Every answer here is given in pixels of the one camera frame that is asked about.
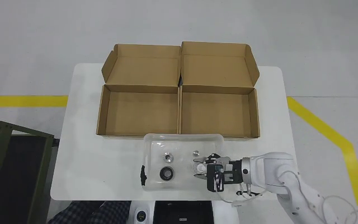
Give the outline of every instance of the white table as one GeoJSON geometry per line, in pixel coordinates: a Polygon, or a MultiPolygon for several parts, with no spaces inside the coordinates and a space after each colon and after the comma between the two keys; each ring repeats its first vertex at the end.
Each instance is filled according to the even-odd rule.
{"type": "MultiPolygon", "coordinates": [[[[198,192],[146,192],[140,184],[141,138],[96,135],[103,78],[102,64],[76,65],[62,128],[51,196],[55,200],[219,200],[206,189],[198,192]]],[[[225,139],[225,156],[239,160],[271,151],[295,157],[282,72],[259,67],[256,83],[261,137],[225,139]]],[[[236,185],[225,186],[223,197],[235,196],[236,185]]],[[[267,193],[258,200],[276,200],[267,193]]]]}

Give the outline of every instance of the robotic arm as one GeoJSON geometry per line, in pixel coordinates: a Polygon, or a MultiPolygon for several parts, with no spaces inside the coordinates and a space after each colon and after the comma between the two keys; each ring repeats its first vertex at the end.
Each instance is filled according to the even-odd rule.
{"type": "Polygon", "coordinates": [[[279,203],[295,224],[340,223],[325,198],[302,181],[290,154],[270,152],[237,161],[211,154],[194,162],[200,167],[195,176],[206,179],[209,191],[222,192],[225,184],[245,183],[249,193],[250,185],[259,186],[277,194],[279,203]],[[259,178],[259,160],[263,160],[265,182],[259,178]]]}

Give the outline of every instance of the white cable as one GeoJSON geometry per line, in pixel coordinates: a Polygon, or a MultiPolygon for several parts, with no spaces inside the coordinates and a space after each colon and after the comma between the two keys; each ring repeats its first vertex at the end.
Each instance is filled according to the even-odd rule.
{"type": "Polygon", "coordinates": [[[354,210],[354,212],[351,212],[351,213],[346,217],[345,224],[347,224],[347,220],[348,220],[348,218],[349,218],[351,215],[355,214],[355,215],[357,216],[357,213],[358,213],[358,210],[354,210]]]}
{"type": "Polygon", "coordinates": [[[234,200],[234,201],[231,201],[231,200],[225,200],[224,198],[222,198],[222,196],[219,194],[219,192],[217,191],[217,188],[216,188],[216,182],[217,182],[218,180],[217,179],[215,179],[214,178],[214,189],[215,189],[215,192],[216,192],[216,194],[219,196],[219,198],[223,201],[223,202],[226,202],[226,203],[229,203],[229,204],[232,204],[232,206],[237,206],[237,204],[242,204],[242,203],[246,203],[246,202],[250,202],[250,201],[252,201],[252,200],[254,200],[255,198],[258,198],[259,196],[262,196],[265,192],[267,192],[266,190],[264,190],[263,192],[261,192],[260,194],[258,194],[258,195],[256,195],[256,196],[253,196],[253,197],[251,197],[251,198],[246,198],[246,197],[244,197],[243,195],[243,197],[244,198],[246,198],[245,200],[234,200]]]}
{"type": "MultiPolygon", "coordinates": [[[[293,172],[293,171],[291,171],[291,170],[286,170],[286,171],[284,171],[279,177],[277,177],[277,180],[278,181],[280,181],[280,178],[284,175],[284,174],[286,174],[287,172],[290,172],[290,173],[292,173],[292,174],[294,174],[295,175],[295,177],[296,177],[296,179],[297,179],[297,182],[298,182],[298,187],[299,187],[299,190],[300,190],[300,192],[301,192],[301,194],[303,195],[303,198],[305,199],[305,201],[306,201],[306,203],[307,203],[307,206],[309,207],[309,201],[308,201],[308,199],[306,198],[306,196],[303,194],[303,192],[302,192],[302,189],[301,189],[301,181],[300,181],[300,179],[298,178],[298,176],[297,176],[297,174],[295,173],[295,172],[293,172]]],[[[315,212],[315,211],[313,211],[314,212],[314,214],[324,223],[324,224],[328,224],[327,223],[327,220],[326,220],[326,216],[325,216],[325,214],[324,214],[324,203],[326,202],[326,200],[328,199],[328,198],[339,198],[339,199],[342,199],[343,201],[345,201],[349,206],[351,206],[352,207],[352,209],[353,209],[353,211],[346,217],[346,220],[345,220],[345,224],[347,223],[347,220],[348,220],[348,218],[352,215],[352,214],[355,214],[355,220],[354,220],[354,222],[353,222],[353,224],[356,224],[357,223],[357,220],[358,220],[358,214],[357,214],[357,210],[354,208],[354,206],[349,202],[349,201],[347,201],[346,199],[344,199],[344,198],[342,198],[342,197],[340,197],[340,196],[337,196],[337,195],[330,195],[330,196],[327,196],[327,197],[325,197],[324,198],[324,200],[323,200],[323,202],[322,202],[322,215],[323,215],[323,219],[322,218],[320,218],[320,216],[315,212]]]]}
{"type": "Polygon", "coordinates": [[[322,202],[322,213],[323,213],[324,221],[325,221],[326,223],[327,223],[327,220],[326,220],[326,216],[324,215],[323,206],[324,206],[324,203],[326,202],[326,200],[327,200],[328,198],[339,198],[340,200],[343,200],[343,201],[345,201],[347,204],[349,204],[349,205],[352,207],[353,211],[352,211],[349,215],[347,215],[346,220],[345,220],[345,224],[347,223],[348,218],[349,218],[352,214],[355,214],[355,217],[356,217],[356,218],[354,219],[354,222],[353,222],[353,223],[357,223],[358,214],[357,214],[357,211],[356,211],[356,209],[354,208],[354,206],[353,206],[349,201],[347,201],[347,199],[342,198],[342,197],[337,196],[337,195],[327,196],[327,197],[324,198],[324,200],[323,200],[323,202],[322,202]]]}

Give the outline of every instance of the person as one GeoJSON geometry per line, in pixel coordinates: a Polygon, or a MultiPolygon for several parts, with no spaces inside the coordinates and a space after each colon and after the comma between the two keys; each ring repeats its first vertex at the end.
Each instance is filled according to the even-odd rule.
{"type": "Polygon", "coordinates": [[[56,214],[48,224],[125,224],[131,201],[73,201],[56,214]]]}

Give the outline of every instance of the box lid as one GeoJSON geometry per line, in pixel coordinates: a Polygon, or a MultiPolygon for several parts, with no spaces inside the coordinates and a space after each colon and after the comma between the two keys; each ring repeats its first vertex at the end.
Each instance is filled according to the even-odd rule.
{"type": "Polygon", "coordinates": [[[253,87],[260,75],[247,44],[182,42],[183,85],[253,87]]]}
{"type": "Polygon", "coordinates": [[[102,75],[108,85],[177,86],[180,46],[116,44],[102,75]]]}

